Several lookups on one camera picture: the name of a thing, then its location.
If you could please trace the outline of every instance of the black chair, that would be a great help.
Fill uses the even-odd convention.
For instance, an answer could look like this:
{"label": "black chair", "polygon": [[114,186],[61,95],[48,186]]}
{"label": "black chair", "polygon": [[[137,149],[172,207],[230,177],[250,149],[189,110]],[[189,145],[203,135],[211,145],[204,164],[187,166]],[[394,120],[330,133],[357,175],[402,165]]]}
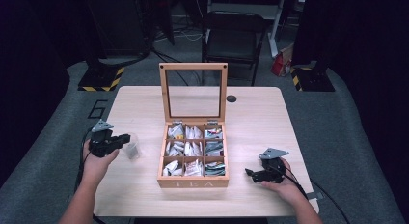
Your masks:
{"label": "black chair", "polygon": [[251,81],[254,86],[266,21],[258,14],[213,11],[202,22],[202,62],[247,64],[247,69],[229,65],[229,79]]}

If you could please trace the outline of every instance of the cable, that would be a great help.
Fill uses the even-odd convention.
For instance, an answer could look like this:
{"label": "cable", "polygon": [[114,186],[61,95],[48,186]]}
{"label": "cable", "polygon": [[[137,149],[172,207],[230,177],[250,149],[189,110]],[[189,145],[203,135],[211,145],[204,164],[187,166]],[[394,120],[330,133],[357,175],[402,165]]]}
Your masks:
{"label": "cable", "polygon": [[345,213],[342,211],[341,207],[335,202],[335,200],[317,183],[315,182],[312,178],[310,178],[311,182],[313,184],[315,184],[315,186],[317,186],[323,193],[325,193],[325,195],[327,195],[327,197],[334,203],[335,207],[340,211],[340,213],[342,214],[343,218],[345,219],[346,223],[350,223],[348,218],[346,217]]}
{"label": "cable", "polygon": [[77,190],[79,184],[81,183],[82,174],[84,173],[84,163],[85,163],[85,159],[83,158],[84,144],[85,144],[85,140],[87,139],[87,135],[90,133],[91,130],[92,130],[91,127],[87,129],[84,136],[82,137],[81,147],[79,148],[80,149],[80,153],[79,153],[80,160],[79,160],[78,173],[77,173],[77,177],[76,177],[76,180],[75,180],[74,193]]}
{"label": "cable", "polygon": [[[183,35],[174,36],[174,38],[186,38],[187,40],[189,40],[191,42],[195,42],[195,41],[200,40],[202,38],[202,34],[185,34],[183,32],[180,32],[180,33],[182,33]],[[165,41],[165,40],[167,40],[167,38],[160,38],[160,39],[158,38],[153,42],[162,42],[162,41]]]}
{"label": "cable", "polygon": [[105,224],[99,217],[97,217],[95,214],[93,214],[93,220],[98,223],[98,224]]}
{"label": "cable", "polygon": [[[158,51],[158,50],[156,50],[154,48],[152,48],[151,51],[154,54],[156,54],[156,56],[158,56],[160,59],[162,59],[162,61],[164,61],[164,62],[168,62],[166,59],[164,59],[164,57],[165,57],[165,58],[168,58],[169,60],[171,60],[172,62],[181,63],[180,60],[175,59],[175,58],[173,58],[173,57],[171,57],[171,56],[169,56],[169,55],[167,55],[167,54],[165,54],[163,52],[160,52],[160,51]],[[177,75],[181,78],[181,80],[183,80],[183,82],[184,82],[184,84],[186,86],[189,86],[189,84],[186,82],[186,80],[184,80],[184,78],[181,76],[181,74],[178,71],[175,71],[175,73],[177,73]],[[195,71],[192,71],[192,73],[196,78],[196,82],[198,83],[198,85],[200,85],[200,77],[198,76],[198,74]]]}
{"label": "cable", "polygon": [[[192,32],[192,31],[195,31],[195,32],[198,32],[198,33],[191,34],[191,35],[190,35],[190,34],[187,34],[187,33]],[[174,36],[174,37],[185,37],[185,38],[187,38],[189,41],[192,41],[191,39],[188,38],[189,36],[198,36],[198,35],[201,35],[201,34],[202,34],[200,29],[195,28],[195,27],[189,27],[189,25],[186,26],[186,27],[181,27],[181,28],[175,28],[175,29],[173,29],[173,34],[178,34],[178,33],[181,33],[182,36]],[[167,39],[167,37],[165,36],[165,34],[163,33],[163,31],[161,31],[161,30],[156,30],[156,34],[155,34],[155,37],[153,38],[153,42],[157,42],[158,40],[162,40],[162,39]]]}
{"label": "cable", "polygon": [[[289,170],[287,167],[286,169],[289,171],[289,173],[294,177],[294,179],[292,179],[291,177],[289,177],[287,174],[283,174],[280,170],[271,167],[271,169],[274,169],[275,171],[277,171],[278,173],[282,174],[283,176],[285,176],[286,178],[288,178],[290,181],[292,181],[293,183],[295,183],[295,185],[298,187],[298,189],[300,189],[301,193],[304,194],[304,196],[307,198],[307,194],[305,193],[303,187],[300,185],[300,183],[298,183],[297,178],[295,177],[295,175],[291,172],[291,170]],[[327,195],[327,197],[334,203],[334,205],[336,206],[336,208],[340,211],[340,213],[342,214],[344,220],[346,221],[347,224],[349,224],[349,220],[346,217],[345,213],[342,211],[341,207],[336,203],[336,201],[317,183],[315,182],[312,178],[310,178],[310,181],[315,184],[323,193],[325,193],[325,195]]]}
{"label": "cable", "polygon": [[196,0],[196,4],[198,5],[198,10],[199,10],[199,13],[201,14],[201,18],[203,18],[204,15],[202,14],[201,6],[199,5],[199,0]]}
{"label": "cable", "polygon": [[301,184],[300,184],[300,183],[298,182],[298,180],[295,178],[294,174],[292,174],[291,170],[289,170],[289,169],[286,168],[286,169],[292,174],[292,176],[294,177],[294,179],[291,178],[291,177],[290,177],[289,175],[287,175],[286,173],[282,173],[279,169],[277,169],[277,168],[275,168],[275,167],[271,167],[271,166],[270,166],[269,168],[274,169],[274,170],[277,171],[279,174],[285,176],[285,177],[288,178],[290,181],[292,181],[292,182],[295,184],[295,186],[297,186],[298,190],[300,190],[300,192],[301,192],[301,193],[304,195],[304,197],[308,200],[307,193],[304,191],[304,188],[301,186]]}

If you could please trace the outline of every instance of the gray carpet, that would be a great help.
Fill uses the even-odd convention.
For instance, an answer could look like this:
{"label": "gray carpet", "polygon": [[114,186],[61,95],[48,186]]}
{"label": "gray carpet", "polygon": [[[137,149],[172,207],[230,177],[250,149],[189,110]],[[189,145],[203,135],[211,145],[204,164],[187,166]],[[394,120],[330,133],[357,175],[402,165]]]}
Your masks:
{"label": "gray carpet", "polygon": [[[163,40],[155,42],[154,47],[182,62],[200,62],[200,41],[189,41],[183,35],[176,37],[175,46]],[[289,45],[293,37],[291,30],[284,33],[279,47]],[[157,56],[150,54],[143,61],[126,67],[119,87],[160,85],[159,62]],[[272,62],[265,42],[256,86],[282,90],[311,178],[336,200],[351,223],[404,223],[342,80],[328,70],[336,88],[334,93],[297,92],[289,75],[277,77],[270,72]],[[106,119],[118,91],[118,88],[113,92],[77,91],[77,83],[86,69],[85,63],[68,69],[67,94],[36,143],[2,186],[0,223],[55,223],[67,207],[74,187],[81,138],[97,121],[87,117],[96,100],[107,99],[102,103],[106,107],[103,114]],[[324,198],[318,203],[325,223],[345,223],[330,199]],[[129,217],[102,219],[107,223],[132,221]],[[268,221],[295,223],[295,218],[269,218]]]}

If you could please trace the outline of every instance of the black cable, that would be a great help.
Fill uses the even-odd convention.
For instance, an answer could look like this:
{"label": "black cable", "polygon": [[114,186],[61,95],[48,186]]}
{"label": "black cable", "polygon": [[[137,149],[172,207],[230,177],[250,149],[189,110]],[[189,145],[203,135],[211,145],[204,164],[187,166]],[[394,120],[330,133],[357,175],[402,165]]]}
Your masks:
{"label": "black cable", "polygon": [[[295,183],[295,185],[298,187],[298,189],[300,189],[301,193],[303,193],[304,196],[305,196],[305,197],[307,198],[307,200],[308,200],[308,197],[307,197],[306,192],[304,191],[303,187],[302,187],[302,186],[300,185],[300,183],[298,182],[298,180],[297,180],[297,178],[295,177],[295,175],[291,172],[291,170],[289,170],[289,169],[286,167],[286,169],[287,169],[287,170],[289,171],[289,173],[295,178],[295,180],[292,179],[292,178],[290,178],[287,174],[283,174],[280,170],[278,170],[278,169],[276,169],[276,168],[274,168],[274,167],[270,167],[270,168],[271,168],[271,169],[274,169],[275,171],[277,171],[278,173],[280,173],[281,175],[285,176],[285,177],[288,178],[290,181],[292,181],[293,183]],[[340,211],[340,213],[342,214],[342,216],[343,216],[343,218],[345,219],[346,223],[349,224],[350,222],[349,222],[348,218],[346,217],[345,213],[342,211],[341,207],[337,204],[337,202],[336,202],[317,182],[315,182],[312,178],[310,178],[310,181],[311,181],[313,184],[315,184],[315,186],[317,186],[317,187],[334,203],[334,205],[336,206],[336,208],[337,208],[337,209]]]}
{"label": "black cable", "polygon": [[84,136],[82,137],[82,141],[81,141],[81,147],[80,149],[80,153],[79,153],[79,167],[78,167],[78,173],[77,173],[77,177],[75,180],[75,187],[74,187],[74,193],[76,192],[79,184],[81,183],[82,180],[82,175],[84,173],[84,144],[85,144],[85,140],[87,139],[87,135],[90,133],[90,131],[92,130],[92,128],[88,128],[87,131],[85,132]]}
{"label": "black cable", "polygon": [[[158,51],[158,50],[156,50],[156,49],[152,49],[152,52],[153,53],[155,53],[160,59],[162,59],[162,61],[164,61],[164,62],[168,62],[168,61],[166,61],[165,59],[163,59],[162,57],[160,57],[159,55],[161,55],[161,56],[163,56],[163,57],[166,57],[166,58],[168,58],[169,60],[171,60],[171,61],[173,61],[173,62],[176,62],[176,63],[181,63],[181,61],[180,60],[178,60],[178,59],[175,59],[175,58],[173,58],[173,57],[171,57],[171,56],[169,56],[169,55],[167,55],[167,54],[165,54],[165,53],[163,53],[163,52],[160,52],[160,51]],[[200,77],[198,76],[198,74],[195,72],[195,71],[192,71],[192,73],[193,73],[193,75],[195,76],[195,78],[196,78],[196,82],[198,83],[198,85],[200,85]]]}
{"label": "black cable", "polygon": [[98,224],[105,224],[99,217],[97,217],[95,214],[93,214],[93,221],[95,221]]}
{"label": "black cable", "polygon": [[301,186],[301,184],[300,184],[300,183],[298,182],[298,180],[295,178],[294,174],[292,174],[291,170],[289,170],[289,169],[286,168],[286,170],[288,170],[288,171],[292,174],[292,176],[294,177],[294,179],[291,178],[291,177],[290,177],[289,175],[287,175],[286,173],[282,173],[279,169],[277,169],[277,168],[275,168],[275,167],[271,167],[271,166],[270,166],[270,168],[271,168],[271,169],[274,169],[274,170],[277,171],[279,174],[285,176],[285,177],[288,178],[290,181],[292,181],[292,182],[295,184],[295,186],[297,186],[298,190],[300,190],[301,194],[303,194],[304,197],[308,200],[307,193],[304,191],[304,188]]}
{"label": "black cable", "polygon": [[325,193],[325,195],[334,203],[334,205],[336,206],[336,208],[340,211],[340,213],[342,214],[343,218],[345,219],[346,223],[350,223],[348,218],[346,217],[345,213],[342,211],[341,207],[335,202],[335,200],[317,183],[315,182],[313,179],[310,178],[310,181],[315,184],[315,186],[317,186],[323,193]]}
{"label": "black cable", "polygon": [[[189,26],[186,26],[186,27],[180,27],[180,28],[175,28],[175,29],[173,29],[173,34],[176,34],[176,33],[182,33],[182,34],[184,34],[184,35],[187,35],[187,34],[185,34],[185,33],[188,33],[188,32],[190,32],[190,31],[194,31],[195,30],[195,28],[192,28],[192,27],[189,27]],[[165,34],[162,32],[162,31],[157,31],[157,33],[156,33],[156,35],[155,35],[155,37],[154,37],[154,42],[155,41],[160,41],[160,40],[162,40],[162,39],[165,39],[166,38],[166,36],[165,36]]]}

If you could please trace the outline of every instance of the table top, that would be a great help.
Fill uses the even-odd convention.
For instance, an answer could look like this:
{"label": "table top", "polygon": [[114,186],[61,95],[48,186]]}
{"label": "table top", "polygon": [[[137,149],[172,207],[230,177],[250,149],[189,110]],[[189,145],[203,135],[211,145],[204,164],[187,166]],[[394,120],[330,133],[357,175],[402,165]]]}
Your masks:
{"label": "table top", "polygon": [[[165,116],[160,86],[125,86],[107,122],[114,135],[136,133],[140,156],[120,151],[96,192],[95,215],[138,217],[262,217],[294,215],[290,205],[245,173],[263,170],[259,154],[288,151],[297,180],[313,191],[280,89],[228,87],[237,101],[226,103],[230,181],[226,188],[160,188],[156,180]],[[310,200],[316,211],[317,201]]]}

